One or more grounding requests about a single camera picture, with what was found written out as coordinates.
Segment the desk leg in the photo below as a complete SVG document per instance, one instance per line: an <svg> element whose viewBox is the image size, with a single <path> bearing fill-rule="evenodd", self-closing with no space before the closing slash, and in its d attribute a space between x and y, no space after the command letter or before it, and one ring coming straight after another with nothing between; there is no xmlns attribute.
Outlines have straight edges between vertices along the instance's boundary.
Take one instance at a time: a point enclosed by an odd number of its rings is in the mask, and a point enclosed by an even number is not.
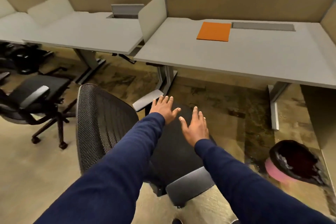
<svg viewBox="0 0 336 224"><path fill-rule="evenodd" d="M290 86L289 82L276 82L274 85L268 85L269 99L271 102L272 128L274 130L279 130L277 100L288 86Z"/></svg>
<svg viewBox="0 0 336 224"><path fill-rule="evenodd" d="M77 84L83 84L106 62L106 60L96 59L96 52L94 51L81 49L74 49L74 51L81 61L87 66L85 72L74 80Z"/></svg>
<svg viewBox="0 0 336 224"><path fill-rule="evenodd" d="M172 66L157 67L157 76L159 82L156 85L156 90L161 90L164 95L168 93L168 90L173 83L173 80L177 74L177 71L173 70Z"/></svg>

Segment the orange paper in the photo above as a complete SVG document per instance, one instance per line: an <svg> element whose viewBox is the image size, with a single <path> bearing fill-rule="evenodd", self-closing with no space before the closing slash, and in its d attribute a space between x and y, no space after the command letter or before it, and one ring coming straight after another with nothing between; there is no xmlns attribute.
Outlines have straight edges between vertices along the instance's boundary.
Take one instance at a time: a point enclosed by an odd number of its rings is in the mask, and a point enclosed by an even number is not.
<svg viewBox="0 0 336 224"><path fill-rule="evenodd" d="M229 41L231 23L203 22L197 39L213 41Z"/></svg>

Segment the trash bin liner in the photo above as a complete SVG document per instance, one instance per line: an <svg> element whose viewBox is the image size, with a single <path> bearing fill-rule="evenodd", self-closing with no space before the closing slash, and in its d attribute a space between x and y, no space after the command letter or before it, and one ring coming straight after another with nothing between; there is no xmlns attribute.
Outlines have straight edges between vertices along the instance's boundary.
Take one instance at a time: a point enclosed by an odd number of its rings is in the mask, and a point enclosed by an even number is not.
<svg viewBox="0 0 336 224"><path fill-rule="evenodd" d="M283 140L269 150L269 156L284 174L303 182L326 185L319 158L305 145L293 140Z"/></svg>

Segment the person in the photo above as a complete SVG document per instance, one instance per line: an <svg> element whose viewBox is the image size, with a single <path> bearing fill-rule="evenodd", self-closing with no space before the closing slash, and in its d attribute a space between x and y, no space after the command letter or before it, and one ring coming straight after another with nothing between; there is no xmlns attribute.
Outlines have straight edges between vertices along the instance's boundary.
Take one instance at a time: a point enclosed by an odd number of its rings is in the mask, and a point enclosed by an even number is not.
<svg viewBox="0 0 336 224"><path fill-rule="evenodd" d="M172 111L172 103L173 97L161 96L157 102L154 100L149 115L138 121L35 223L131 223L149 159L162 129L181 110ZM189 127L183 117L179 120L186 140L202 158L204 167L241 224L333 223L216 146L209 140L206 119L197 107Z"/></svg>

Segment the forearm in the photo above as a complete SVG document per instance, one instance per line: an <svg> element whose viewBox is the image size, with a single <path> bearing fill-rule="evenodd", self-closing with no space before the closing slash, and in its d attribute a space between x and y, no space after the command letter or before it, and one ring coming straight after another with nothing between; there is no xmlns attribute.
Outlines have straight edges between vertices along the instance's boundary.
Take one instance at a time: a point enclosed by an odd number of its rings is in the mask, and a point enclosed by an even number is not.
<svg viewBox="0 0 336 224"><path fill-rule="evenodd" d="M242 224L332 223L323 214L276 188L210 140L198 141L195 151Z"/></svg>
<svg viewBox="0 0 336 224"><path fill-rule="evenodd" d="M164 124L158 113L139 121L36 223L131 223L149 159Z"/></svg>

